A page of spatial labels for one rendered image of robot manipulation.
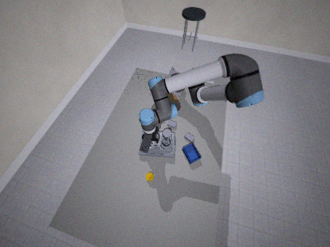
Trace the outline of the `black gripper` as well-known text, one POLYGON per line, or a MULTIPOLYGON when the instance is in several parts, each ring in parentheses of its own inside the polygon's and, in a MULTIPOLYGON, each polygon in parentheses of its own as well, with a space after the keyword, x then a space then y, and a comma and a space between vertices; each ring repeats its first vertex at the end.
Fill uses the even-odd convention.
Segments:
POLYGON ((153 143, 155 143, 155 145, 157 145, 158 144, 158 135, 156 136, 156 133, 158 133, 158 131, 159 131, 159 127, 157 127, 156 126, 156 129, 155 129, 155 131, 153 132, 153 133, 151 133, 151 134, 147 134, 147 133, 145 133, 145 134, 147 134, 147 135, 152 135, 153 134, 153 136, 152 136, 152 139, 151 139, 151 141, 153 142, 153 143), (158 129, 158 130, 157 130, 158 129))

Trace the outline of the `yellow short cylinder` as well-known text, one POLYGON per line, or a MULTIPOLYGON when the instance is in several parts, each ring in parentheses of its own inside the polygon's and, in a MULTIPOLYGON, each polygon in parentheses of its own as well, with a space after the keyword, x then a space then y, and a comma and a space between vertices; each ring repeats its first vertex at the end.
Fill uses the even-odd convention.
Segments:
POLYGON ((154 178, 154 175, 151 172, 149 172, 149 173, 146 174, 146 180, 152 181, 153 178, 154 178))

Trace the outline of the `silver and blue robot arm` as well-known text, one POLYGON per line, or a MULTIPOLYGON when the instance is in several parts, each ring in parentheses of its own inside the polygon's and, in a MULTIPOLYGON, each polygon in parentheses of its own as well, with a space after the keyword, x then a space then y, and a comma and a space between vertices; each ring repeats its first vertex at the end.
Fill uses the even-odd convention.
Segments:
MULTIPOLYGON (((174 73, 163 79, 161 76, 148 81, 156 109, 145 108, 139 113, 139 122, 145 133, 151 134, 156 124, 170 120, 178 115, 175 104, 170 103, 168 95, 189 89, 194 106, 203 106, 209 101, 228 100, 237 108, 258 104, 264 100, 264 90, 257 62, 239 53, 226 54, 217 61, 199 66, 183 73, 174 73), (208 88, 204 82, 219 77, 230 77, 225 85, 208 88), (205 89, 207 88, 207 89, 205 89)), ((144 133, 140 151, 147 153, 153 135, 144 133)))

